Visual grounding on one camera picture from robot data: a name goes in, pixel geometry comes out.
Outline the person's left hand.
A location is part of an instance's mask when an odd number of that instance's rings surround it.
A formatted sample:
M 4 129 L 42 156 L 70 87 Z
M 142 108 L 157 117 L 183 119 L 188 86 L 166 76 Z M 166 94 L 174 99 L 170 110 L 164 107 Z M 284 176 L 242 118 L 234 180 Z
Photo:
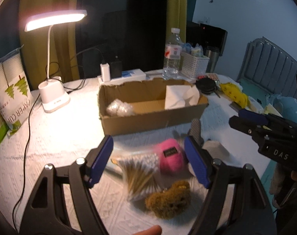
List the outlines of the person's left hand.
M 162 228 L 159 225 L 154 225 L 149 229 L 137 232 L 133 235 L 161 235 L 161 233 L 162 233 Z

